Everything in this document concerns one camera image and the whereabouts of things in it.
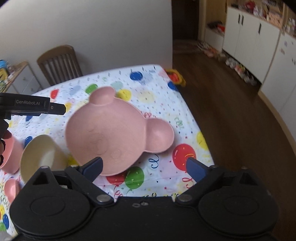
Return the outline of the person's left hand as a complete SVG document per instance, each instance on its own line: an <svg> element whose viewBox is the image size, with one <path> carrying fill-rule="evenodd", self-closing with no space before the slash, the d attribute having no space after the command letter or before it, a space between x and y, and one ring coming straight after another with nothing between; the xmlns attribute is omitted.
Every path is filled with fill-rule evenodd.
<svg viewBox="0 0 296 241"><path fill-rule="evenodd" d="M5 140L7 140L8 138L11 138L12 137L12 134L8 131L8 123L1 119L1 143L0 143L0 158L1 158L1 164L3 163L4 161L4 157L3 157L3 153L6 149L6 143L5 143Z"/></svg>

